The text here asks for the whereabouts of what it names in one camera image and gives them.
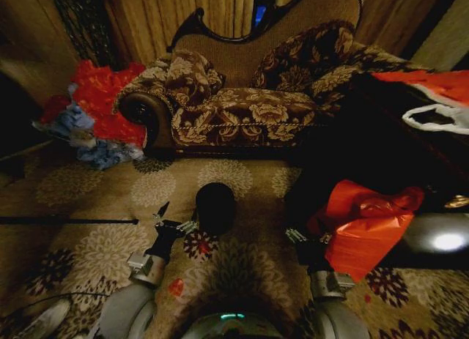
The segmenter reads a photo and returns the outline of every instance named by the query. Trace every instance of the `cable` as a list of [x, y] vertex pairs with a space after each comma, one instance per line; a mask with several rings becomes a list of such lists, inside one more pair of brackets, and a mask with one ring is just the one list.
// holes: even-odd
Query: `cable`
[[6, 315], [4, 318], [9, 318], [10, 316], [15, 315], [16, 313], [22, 312], [27, 308], [30, 308], [30, 307], [35, 306], [37, 304], [40, 304], [41, 302], [48, 301], [48, 300], [51, 300], [51, 299], [56, 299], [56, 298], [59, 298], [59, 297], [72, 297], [73, 295], [89, 295], [89, 296], [94, 296], [94, 297], [109, 297], [109, 295], [107, 295], [107, 294], [86, 293], [86, 292], [83, 292], [83, 291], [75, 291], [75, 292], [71, 292], [71, 293], [58, 294], [58, 295], [53, 295], [52, 297], [46, 297], [44, 299], [37, 300], [36, 302], [33, 302], [31, 304], [27, 304], [26, 306], [23, 306], [22, 308], [18, 308], [16, 310], [14, 310], [13, 312], [11, 312], [9, 315]]

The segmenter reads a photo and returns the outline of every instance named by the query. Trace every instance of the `red object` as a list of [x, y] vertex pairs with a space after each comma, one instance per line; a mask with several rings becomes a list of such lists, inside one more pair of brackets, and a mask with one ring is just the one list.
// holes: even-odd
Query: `red object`
[[333, 232], [325, 257], [334, 270], [349, 273], [358, 282], [402, 238], [423, 199], [418, 187], [386, 196], [343, 180], [334, 187], [327, 207], [307, 226], [318, 234], [321, 222]]
[[40, 118], [42, 124], [51, 123], [60, 112], [70, 104], [70, 99], [65, 95], [54, 95], [44, 105], [44, 112]]
[[469, 106], [469, 70], [455, 72], [428, 73], [424, 70], [415, 72], [373, 73], [381, 81], [401, 81], [407, 84], [420, 84], [436, 95]]
[[81, 61], [72, 78], [78, 84], [73, 99], [95, 120], [93, 133], [100, 139], [133, 143], [142, 147], [145, 127], [129, 122], [120, 113], [112, 113], [120, 90], [145, 70], [145, 66], [130, 63], [129, 68], [112, 72], [109, 66], [95, 67], [90, 60]]
[[169, 293], [175, 297], [180, 297], [182, 290], [184, 290], [184, 281], [181, 278], [176, 278], [169, 284]]

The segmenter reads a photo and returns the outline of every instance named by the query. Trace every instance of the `blue fabric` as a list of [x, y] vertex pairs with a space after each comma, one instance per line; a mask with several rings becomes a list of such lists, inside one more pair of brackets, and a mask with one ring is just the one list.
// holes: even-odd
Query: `blue fabric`
[[77, 158], [90, 162], [93, 167], [103, 170], [120, 162], [141, 160], [144, 158], [144, 153], [133, 144], [97, 139], [96, 146], [91, 149], [78, 148]]
[[91, 130], [94, 124], [95, 120], [72, 101], [49, 125], [48, 130], [68, 137], [72, 129]]
[[[76, 83], [71, 83], [68, 86], [68, 94], [72, 99], [77, 88], [78, 84]], [[96, 139], [95, 144], [93, 137], [90, 135], [95, 121], [74, 100], [49, 125], [42, 125], [39, 122], [35, 122], [33, 125], [39, 130], [45, 130], [66, 138], [72, 146], [78, 146], [77, 158], [89, 162], [91, 166], [100, 170], [110, 168], [120, 162], [144, 158], [142, 150], [134, 144], [102, 139]], [[87, 131], [88, 133], [84, 134], [88, 136], [76, 135], [77, 132], [79, 134], [80, 130]]]

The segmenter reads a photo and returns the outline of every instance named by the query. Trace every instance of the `floral upholstery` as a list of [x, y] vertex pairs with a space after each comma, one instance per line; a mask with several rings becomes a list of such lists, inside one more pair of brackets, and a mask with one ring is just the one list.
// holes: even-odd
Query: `floral upholstery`
[[333, 116], [354, 74], [424, 69], [376, 46], [354, 42], [353, 33], [352, 24], [330, 21], [290, 37], [264, 57], [252, 86], [304, 92]]
[[181, 146], [294, 146], [321, 117], [299, 92], [225, 88], [202, 105], [179, 108], [171, 124]]
[[331, 21], [288, 38], [265, 55], [254, 73], [252, 86], [309, 92], [312, 81], [345, 63], [353, 31], [349, 22]]
[[158, 98], [166, 105], [169, 112], [174, 114], [175, 108], [178, 106], [176, 102], [171, 100], [165, 87], [170, 63], [171, 60], [168, 59], [157, 59], [145, 71], [124, 86], [114, 101], [113, 112], [116, 113], [119, 110], [119, 103], [125, 96], [134, 92], [140, 92]]
[[211, 89], [207, 71], [208, 60], [200, 53], [178, 50], [169, 65], [165, 87], [181, 106], [195, 106], [208, 99]]
[[[352, 24], [330, 21], [290, 37], [264, 57], [253, 88], [223, 89], [224, 75], [203, 56], [178, 51], [173, 65], [162, 59], [151, 64], [116, 104], [132, 92], [157, 97], [169, 109], [168, 135], [179, 147], [294, 146], [306, 128], [334, 118], [354, 74], [424, 69], [354, 42], [353, 33]], [[204, 96], [193, 97], [200, 86]]]

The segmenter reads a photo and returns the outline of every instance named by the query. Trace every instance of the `patterned rug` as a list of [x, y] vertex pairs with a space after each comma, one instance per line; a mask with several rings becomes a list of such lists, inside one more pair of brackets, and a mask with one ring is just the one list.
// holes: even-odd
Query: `patterned rug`
[[[25, 158], [26, 177], [0, 189], [1, 215], [139, 223], [0, 226], [0, 338], [10, 338], [57, 299], [50, 297], [70, 293], [88, 295], [68, 295], [73, 305], [54, 337], [89, 330], [106, 297], [128, 284], [128, 256], [155, 239], [152, 213], [170, 201], [165, 217], [188, 220], [196, 192], [209, 182], [234, 191], [234, 227], [220, 238], [194, 231], [176, 241], [146, 338], [178, 338], [197, 316], [233, 307], [262, 312], [287, 337], [314, 337], [309, 278], [282, 228], [282, 196], [299, 168], [198, 158], [100, 172], [53, 146]], [[347, 304], [373, 338], [469, 338], [468, 289], [464, 272], [375, 269], [347, 294]]]

